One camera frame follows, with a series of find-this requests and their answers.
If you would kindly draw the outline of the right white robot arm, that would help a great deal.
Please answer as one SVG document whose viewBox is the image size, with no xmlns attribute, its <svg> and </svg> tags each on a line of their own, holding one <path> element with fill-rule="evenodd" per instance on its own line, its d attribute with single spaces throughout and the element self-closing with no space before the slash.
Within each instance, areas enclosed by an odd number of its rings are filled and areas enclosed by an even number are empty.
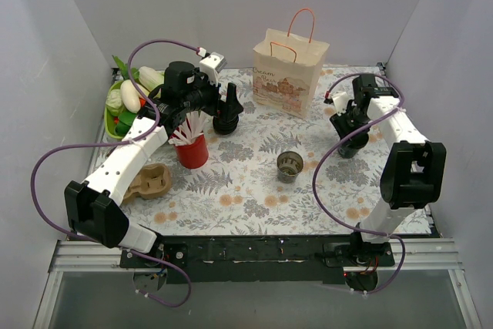
<svg viewBox="0 0 493 329">
<path fill-rule="evenodd" d="M 351 159 L 369 142 L 368 124 L 375 121 L 389 147 L 381 172 L 381 198 L 338 252 L 357 265 L 391 254 L 389 236 L 416 210 L 438 200 L 446 149 L 422 135 L 401 107 L 402 96 L 391 86 L 379 86 L 369 73 L 352 76 L 353 93 L 328 91 L 325 103 L 336 112 L 330 122 L 344 143 L 339 155 Z"/>
</svg>

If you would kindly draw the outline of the stack of dark plastic cups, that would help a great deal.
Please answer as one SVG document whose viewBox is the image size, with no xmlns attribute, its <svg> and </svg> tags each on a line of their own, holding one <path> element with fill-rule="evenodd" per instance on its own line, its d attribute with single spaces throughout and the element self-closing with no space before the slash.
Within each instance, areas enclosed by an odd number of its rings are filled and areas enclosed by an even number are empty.
<svg viewBox="0 0 493 329">
<path fill-rule="evenodd" d="M 342 144 L 338 148 L 337 152 L 339 153 L 341 158 L 351 159 L 367 145 L 368 140 L 369 136 L 366 134 L 362 136 L 355 136 Z"/>
</svg>

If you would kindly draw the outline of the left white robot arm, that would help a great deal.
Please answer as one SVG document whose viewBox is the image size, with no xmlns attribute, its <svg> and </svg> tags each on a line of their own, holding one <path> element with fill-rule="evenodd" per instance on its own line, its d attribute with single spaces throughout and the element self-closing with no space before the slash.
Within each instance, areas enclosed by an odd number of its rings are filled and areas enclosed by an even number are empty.
<svg viewBox="0 0 493 329">
<path fill-rule="evenodd" d="M 156 243 L 156 232 L 133 223 L 121 210 L 123 197 L 148 158 L 165 144 L 189 112 L 200 111 L 213 119 L 220 135 L 232 133 L 243 112 L 236 85 L 220 94 L 218 75 L 225 66 L 222 55 L 212 53 L 198 66 L 171 62 L 164 83 L 149 94 L 149 101 L 138 112 L 125 139 L 106 161 L 82 183 L 72 181 L 65 188 L 69 225 L 75 231 L 102 245 L 137 251 L 147 267 L 156 267 L 164 257 Z"/>
</svg>

